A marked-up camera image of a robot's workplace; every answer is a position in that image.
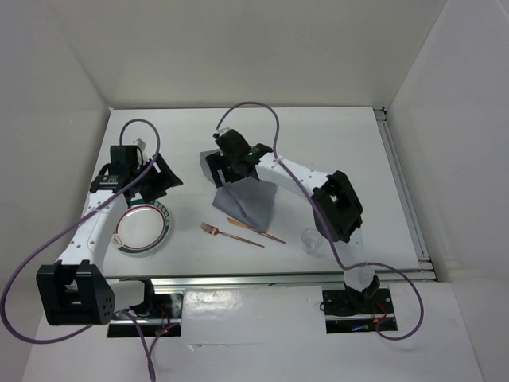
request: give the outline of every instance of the glass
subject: glass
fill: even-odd
[[[320,246],[324,242],[324,238],[315,228],[304,230],[301,238],[305,253],[308,255],[317,255],[320,253]]]

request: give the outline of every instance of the rose gold fork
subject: rose gold fork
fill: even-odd
[[[231,233],[221,232],[217,227],[214,227],[210,224],[202,223],[202,224],[200,224],[200,228],[203,229],[204,231],[206,231],[206,233],[209,233],[213,236],[221,234],[221,235],[229,236],[232,239],[237,239],[237,240],[243,241],[244,243],[249,243],[249,244],[256,245],[258,247],[265,248],[265,246],[255,243],[254,241],[250,241],[248,239],[244,239],[242,237],[232,235]]]

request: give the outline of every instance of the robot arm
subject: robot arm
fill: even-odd
[[[136,143],[111,147],[111,163],[92,182],[85,213],[93,211],[148,166],[145,144],[141,140]],[[150,202],[166,195],[168,188],[182,185],[161,155],[155,164],[159,170],[150,169],[132,189],[84,221],[58,260],[39,268],[37,286],[50,325],[105,325],[115,312],[143,302],[150,285],[137,280],[106,280],[101,270],[111,233],[131,198],[140,193],[145,202]]]
[[[251,147],[240,133],[231,129],[221,130],[214,138],[220,152],[209,155],[206,160],[216,187],[223,186],[223,179],[225,182],[234,182],[254,177],[305,197],[294,179],[280,165],[283,159],[276,160],[270,155],[272,149],[268,146],[258,144]],[[346,174],[336,171],[328,175],[286,159],[284,163],[311,195],[343,261],[347,265],[365,262],[360,231],[363,207]],[[326,236],[316,214],[315,224],[317,230]],[[379,288],[378,277],[368,266],[345,271],[344,277],[345,286],[359,304],[368,302]]]

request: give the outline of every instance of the gray cloth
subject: gray cloth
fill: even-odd
[[[218,150],[200,153],[200,166],[204,176],[214,184],[205,157]],[[235,183],[225,183],[217,189],[212,205],[234,219],[249,225],[258,232],[269,228],[274,198],[278,187],[267,181],[247,177]]]

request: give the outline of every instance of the white floor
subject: white floor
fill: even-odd
[[[390,288],[401,330],[393,334],[400,335],[415,325],[418,304],[407,284],[393,284]],[[286,298],[285,289],[278,288],[268,304],[247,298],[249,293],[258,294],[256,290],[240,290],[238,301],[247,304],[241,309],[246,317],[216,320],[214,310],[210,314],[202,310],[201,315],[189,317],[185,313],[183,328],[201,325],[206,329],[208,325],[214,330],[212,339],[206,330],[183,330],[182,337],[160,340],[153,357],[157,381],[482,382],[450,285],[420,283],[418,289],[425,304],[425,320],[415,336],[401,342],[383,340],[376,333],[326,335],[323,322],[315,319],[320,311],[314,301],[314,288],[299,288],[300,300],[295,298],[295,291],[287,290],[290,298]],[[278,302],[280,310],[274,311]],[[258,310],[263,318],[272,311],[279,317],[287,314],[291,318],[297,308],[308,319],[296,319],[294,323],[289,319],[289,328],[281,334],[272,330],[270,321],[253,315]],[[238,336],[235,342],[231,334],[242,328],[248,329],[252,337]],[[150,380],[140,341],[106,339],[106,331],[106,327],[94,327],[66,342],[34,346],[23,382]],[[68,332],[70,328],[48,326],[43,318],[37,337],[57,337]]]
[[[389,162],[370,107],[279,108],[279,154],[304,166],[328,173],[345,172],[364,207],[363,239],[366,258],[393,267],[415,269],[417,256],[402,210]],[[323,246],[316,256],[301,249],[301,233],[314,227],[311,208],[284,189],[276,194],[269,233],[287,245],[260,238],[230,225],[226,216],[211,206],[216,188],[203,176],[199,153],[213,150],[212,134],[224,109],[117,110],[111,113],[95,172],[109,162],[109,147],[118,144],[122,125],[133,118],[148,119],[161,133],[161,153],[184,185],[170,189],[160,201],[173,218],[170,237],[149,258],[127,257],[110,246],[104,265],[107,276],[129,275],[231,275],[286,272],[336,271],[332,253]],[[224,126],[235,128],[254,145],[272,145],[274,121],[263,109],[234,111]],[[130,126],[125,142],[147,142],[154,136],[141,123]],[[200,222],[262,242],[257,248],[226,237],[208,236]]]

